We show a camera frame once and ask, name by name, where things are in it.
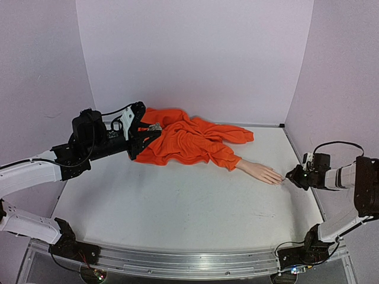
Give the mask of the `clear nail polish bottle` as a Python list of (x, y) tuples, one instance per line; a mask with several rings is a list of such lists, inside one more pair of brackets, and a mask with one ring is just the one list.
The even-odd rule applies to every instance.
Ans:
[(157, 122), (157, 123), (155, 123), (155, 124), (151, 124), (151, 125), (149, 125), (148, 130), (149, 130), (149, 131), (162, 131), (162, 127), (161, 127), (160, 124)]

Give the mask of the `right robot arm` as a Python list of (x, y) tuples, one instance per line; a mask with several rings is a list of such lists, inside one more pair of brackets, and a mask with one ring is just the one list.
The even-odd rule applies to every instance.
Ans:
[(305, 191), (351, 190), (352, 205), (309, 229), (302, 242), (294, 247), (275, 249), (280, 270), (295, 272), (299, 267), (320, 265), (338, 249), (340, 240), (359, 226), (378, 219), (378, 159), (358, 156), (351, 164), (333, 169), (330, 155), (307, 153), (285, 176)]

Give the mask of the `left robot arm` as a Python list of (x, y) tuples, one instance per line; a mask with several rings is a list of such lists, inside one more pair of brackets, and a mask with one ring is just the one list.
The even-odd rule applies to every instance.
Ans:
[[(76, 178), (91, 169), (92, 161), (120, 152), (127, 152), (135, 160), (162, 133), (159, 123), (142, 122), (145, 113), (144, 103), (129, 104), (115, 112), (117, 117), (107, 127), (101, 112), (90, 108), (81, 111), (72, 120), (73, 133), (66, 144), (1, 166), (1, 197), (39, 184)], [(41, 240), (50, 245), (53, 254), (69, 259), (83, 253), (67, 221), (17, 211), (4, 200), (1, 230)]]

